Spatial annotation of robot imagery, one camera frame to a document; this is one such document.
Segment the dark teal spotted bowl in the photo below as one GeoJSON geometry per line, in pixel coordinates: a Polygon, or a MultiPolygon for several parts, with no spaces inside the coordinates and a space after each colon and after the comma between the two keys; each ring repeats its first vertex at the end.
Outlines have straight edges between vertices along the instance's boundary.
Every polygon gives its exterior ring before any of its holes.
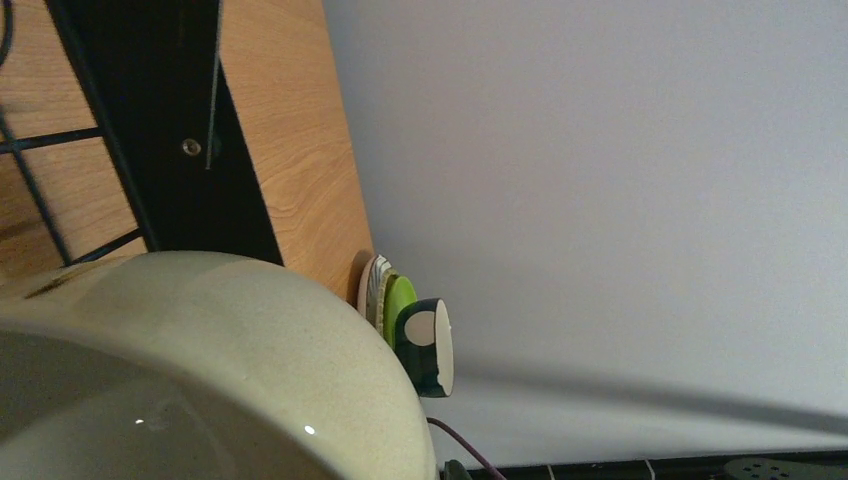
{"type": "Polygon", "coordinates": [[[455,377],[452,329],[441,298],[404,307],[396,322],[394,351],[420,397],[445,398],[455,377]]]}

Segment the white bowl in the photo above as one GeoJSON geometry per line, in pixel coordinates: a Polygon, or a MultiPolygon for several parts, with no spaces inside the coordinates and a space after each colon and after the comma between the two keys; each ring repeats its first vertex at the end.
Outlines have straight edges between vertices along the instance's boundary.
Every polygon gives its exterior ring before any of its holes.
{"type": "Polygon", "coordinates": [[[352,306],[211,252],[1,287],[5,479],[435,479],[419,397],[352,306]]]}

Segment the black wire dish rack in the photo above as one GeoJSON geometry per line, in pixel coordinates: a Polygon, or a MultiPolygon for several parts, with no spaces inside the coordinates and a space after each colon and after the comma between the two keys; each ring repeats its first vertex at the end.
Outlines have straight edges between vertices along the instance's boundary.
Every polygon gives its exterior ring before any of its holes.
{"type": "Polygon", "coordinates": [[[63,263],[73,259],[26,150],[99,138],[136,220],[94,249],[135,239],[152,251],[283,261],[221,65],[219,1],[50,1],[47,10],[93,114],[92,126],[18,138],[1,129],[63,263]]]}

